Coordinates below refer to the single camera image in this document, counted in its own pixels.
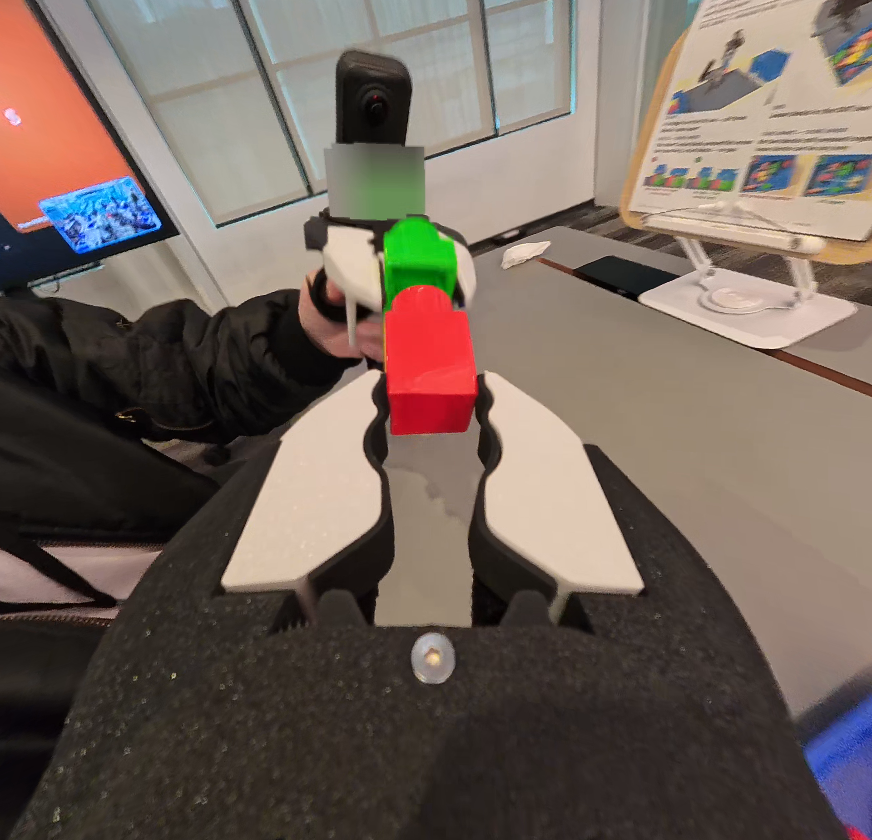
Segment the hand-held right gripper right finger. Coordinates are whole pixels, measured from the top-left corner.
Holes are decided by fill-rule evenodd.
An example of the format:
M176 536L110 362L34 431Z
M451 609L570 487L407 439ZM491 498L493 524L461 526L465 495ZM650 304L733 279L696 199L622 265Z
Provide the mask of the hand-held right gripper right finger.
M479 376L474 575L498 599L639 596L644 581L582 440L504 377Z

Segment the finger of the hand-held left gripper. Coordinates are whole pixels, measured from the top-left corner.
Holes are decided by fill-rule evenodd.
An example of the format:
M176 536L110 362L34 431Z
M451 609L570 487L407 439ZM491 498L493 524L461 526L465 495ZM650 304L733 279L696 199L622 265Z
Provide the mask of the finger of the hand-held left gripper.
M325 288L343 295L341 318L350 341L355 340L357 322L376 314L383 317L385 335L383 259L375 234L368 229L328 229L322 262Z
M470 305L477 289L477 276L469 248L453 238L442 238L451 244L456 258L456 280L452 301L455 305Z

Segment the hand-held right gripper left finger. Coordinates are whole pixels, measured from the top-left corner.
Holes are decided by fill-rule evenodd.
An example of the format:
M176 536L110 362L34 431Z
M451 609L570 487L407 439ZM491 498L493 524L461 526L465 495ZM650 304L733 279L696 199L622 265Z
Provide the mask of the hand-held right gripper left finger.
M281 438L221 586L227 593L377 589L395 556L386 376L367 372Z

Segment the green mega block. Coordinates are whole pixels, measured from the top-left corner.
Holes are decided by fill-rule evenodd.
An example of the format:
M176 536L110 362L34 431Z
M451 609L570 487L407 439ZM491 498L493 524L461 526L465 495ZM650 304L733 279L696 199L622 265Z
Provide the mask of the green mega block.
M405 289L430 286L455 298L458 259L454 240L424 216L398 220L384 235L385 311Z

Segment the red mega block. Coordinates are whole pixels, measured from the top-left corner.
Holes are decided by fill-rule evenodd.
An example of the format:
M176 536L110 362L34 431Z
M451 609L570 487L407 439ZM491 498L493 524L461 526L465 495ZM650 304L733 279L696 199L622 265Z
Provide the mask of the red mega block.
M463 433L478 395L467 315L439 288L403 289L385 314L386 390L394 436Z

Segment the blue storage bin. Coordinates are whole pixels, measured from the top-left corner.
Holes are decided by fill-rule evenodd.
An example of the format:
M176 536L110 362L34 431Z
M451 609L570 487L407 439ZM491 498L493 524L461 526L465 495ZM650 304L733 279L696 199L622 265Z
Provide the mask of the blue storage bin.
M848 838L871 838L871 697L803 744L804 756Z

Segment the person's left hand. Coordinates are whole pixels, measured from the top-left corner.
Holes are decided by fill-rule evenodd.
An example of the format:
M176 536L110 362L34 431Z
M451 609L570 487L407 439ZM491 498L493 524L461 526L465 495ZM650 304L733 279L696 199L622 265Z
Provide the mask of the person's left hand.
M377 365L384 363L385 336L381 315L359 320L355 340L351 342L346 325L323 316L312 302L308 287L304 286L300 289L298 316L306 336L324 353L344 359L366 358Z

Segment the white cloth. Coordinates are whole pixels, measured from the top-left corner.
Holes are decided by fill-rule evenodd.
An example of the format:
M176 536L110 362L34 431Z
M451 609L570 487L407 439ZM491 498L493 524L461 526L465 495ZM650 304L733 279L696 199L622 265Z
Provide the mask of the white cloth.
M551 246L550 240L535 243L513 244L506 248L500 260L502 269L510 269L544 257Z

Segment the glass window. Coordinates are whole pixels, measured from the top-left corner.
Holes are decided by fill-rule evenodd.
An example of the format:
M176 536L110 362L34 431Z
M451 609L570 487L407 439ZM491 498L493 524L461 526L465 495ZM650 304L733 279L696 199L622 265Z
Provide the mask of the glass window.
M325 190L346 49L400 60L428 157L567 114L571 0L85 0L211 222Z

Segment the dark tablet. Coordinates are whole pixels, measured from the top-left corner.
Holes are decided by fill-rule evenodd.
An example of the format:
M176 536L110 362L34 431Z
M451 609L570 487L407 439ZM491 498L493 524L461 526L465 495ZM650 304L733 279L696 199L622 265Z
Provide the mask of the dark tablet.
M680 275L623 257L607 255L572 269L572 276L633 302Z

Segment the person's white garment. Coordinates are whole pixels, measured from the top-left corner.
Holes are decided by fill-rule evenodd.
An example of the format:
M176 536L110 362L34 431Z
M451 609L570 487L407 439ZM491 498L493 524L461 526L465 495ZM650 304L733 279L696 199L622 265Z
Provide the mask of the person's white garment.
M2 615L114 617L162 550L18 538L1 550Z

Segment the computer monitor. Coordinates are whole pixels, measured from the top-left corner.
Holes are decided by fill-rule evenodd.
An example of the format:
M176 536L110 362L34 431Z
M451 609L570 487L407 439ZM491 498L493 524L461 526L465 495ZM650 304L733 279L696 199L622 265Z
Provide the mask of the computer monitor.
M1 0L2 292L178 233L34 0Z

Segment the instruction sheet board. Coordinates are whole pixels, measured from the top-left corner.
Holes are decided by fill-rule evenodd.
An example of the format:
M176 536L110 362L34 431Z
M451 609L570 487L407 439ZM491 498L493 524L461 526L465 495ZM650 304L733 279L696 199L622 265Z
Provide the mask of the instruction sheet board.
M701 0L620 211L637 229L870 263L871 0Z

